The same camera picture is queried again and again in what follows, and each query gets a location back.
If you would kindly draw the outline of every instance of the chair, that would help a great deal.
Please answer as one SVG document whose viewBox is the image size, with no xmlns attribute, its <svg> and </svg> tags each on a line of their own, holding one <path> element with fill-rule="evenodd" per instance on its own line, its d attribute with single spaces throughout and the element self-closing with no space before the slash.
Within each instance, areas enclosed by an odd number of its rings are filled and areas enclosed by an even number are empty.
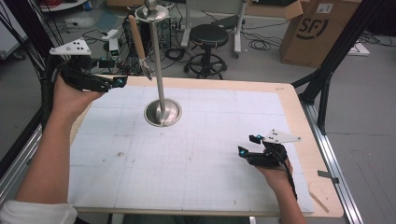
<svg viewBox="0 0 396 224">
<path fill-rule="evenodd" d="M 221 72 L 227 70 L 227 64 L 211 50 L 224 46 L 228 42 L 228 33 L 217 25 L 202 24 L 195 26 L 190 32 L 190 41 L 199 46 L 205 52 L 192 56 L 184 65 L 184 72 L 190 70 L 197 74 L 196 78 L 219 76 L 223 80 Z"/>
</svg>

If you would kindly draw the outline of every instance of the lab stool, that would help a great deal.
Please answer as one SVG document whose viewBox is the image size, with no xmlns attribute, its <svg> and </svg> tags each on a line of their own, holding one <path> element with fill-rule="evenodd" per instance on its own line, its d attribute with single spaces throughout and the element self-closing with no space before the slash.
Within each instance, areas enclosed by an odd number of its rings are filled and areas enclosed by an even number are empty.
<svg viewBox="0 0 396 224">
<path fill-rule="evenodd" d="M 184 65 L 184 72 L 190 70 L 197 75 L 196 78 L 219 76 L 223 80 L 221 72 L 227 70 L 227 64 L 216 54 L 212 54 L 212 49 L 224 46 L 228 42 L 227 32 L 212 24 L 202 24 L 195 26 L 190 32 L 190 41 L 203 49 L 204 53 L 192 56 Z"/>
</svg>

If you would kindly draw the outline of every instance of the forearm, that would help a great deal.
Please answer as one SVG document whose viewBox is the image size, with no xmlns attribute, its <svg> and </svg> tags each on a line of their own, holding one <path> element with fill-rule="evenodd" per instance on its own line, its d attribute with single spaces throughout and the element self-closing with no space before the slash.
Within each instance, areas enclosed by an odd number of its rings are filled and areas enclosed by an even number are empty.
<svg viewBox="0 0 396 224">
<path fill-rule="evenodd" d="M 297 201 L 294 198 L 293 192 L 289 186 L 280 190 L 275 190 L 274 193 L 276 194 L 276 199 L 279 204 L 281 224 L 305 223 L 300 206 L 297 204 Z"/>
<path fill-rule="evenodd" d="M 47 127 L 16 200 L 28 203 L 67 203 L 70 132 L 73 120 L 49 117 Z"/>
</svg>

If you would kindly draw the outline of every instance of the wooden table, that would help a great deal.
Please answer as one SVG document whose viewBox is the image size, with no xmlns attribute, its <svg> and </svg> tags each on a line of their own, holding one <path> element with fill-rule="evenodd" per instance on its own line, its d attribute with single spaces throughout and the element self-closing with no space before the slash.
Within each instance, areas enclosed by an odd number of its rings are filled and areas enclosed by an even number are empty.
<svg viewBox="0 0 396 224">
<path fill-rule="evenodd" d="M 128 85 L 155 87 L 156 82 L 148 81 L 145 77 L 129 77 Z M 340 217 L 344 210 L 338 199 L 332 181 L 329 178 L 318 176 L 318 171 L 327 171 L 327 168 L 320 155 L 315 137 L 306 120 L 304 111 L 295 89 L 290 84 L 284 83 L 261 83 L 261 82 L 242 82 L 224 80 L 205 80 L 205 79 L 184 79 L 184 78 L 164 78 L 163 85 L 166 88 L 196 88 L 214 90 L 234 90 L 234 91 L 264 91 L 275 92 L 278 94 L 286 116 L 290 132 L 302 137 L 304 141 L 295 143 L 299 161 L 304 170 L 304 177 L 307 180 L 309 194 L 314 203 L 315 212 L 304 214 L 307 217 Z M 77 129 L 83 120 L 83 114 L 76 121 L 72 141 Z M 105 212 L 106 210 L 95 208 L 78 208 L 81 212 Z M 125 211 L 123 209 L 113 209 L 112 213 L 149 213 L 149 211 Z"/>
</svg>

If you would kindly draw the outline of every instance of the person's arm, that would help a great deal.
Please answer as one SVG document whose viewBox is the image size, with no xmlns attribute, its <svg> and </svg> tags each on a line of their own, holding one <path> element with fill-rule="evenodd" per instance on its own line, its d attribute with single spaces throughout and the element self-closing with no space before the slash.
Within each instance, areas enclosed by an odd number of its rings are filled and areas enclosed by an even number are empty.
<svg viewBox="0 0 396 224">
<path fill-rule="evenodd" d="M 58 76 L 51 115 L 16 201 L 67 203 L 71 129 L 77 117 L 100 96 L 102 93 L 95 91 L 77 91 Z"/>
<path fill-rule="evenodd" d="M 280 210 L 280 222 L 282 224 L 303 224 L 305 219 L 294 198 L 294 194 L 288 180 L 288 176 L 284 170 L 265 169 L 256 167 L 267 180 L 268 185 L 274 191 Z"/>
</svg>

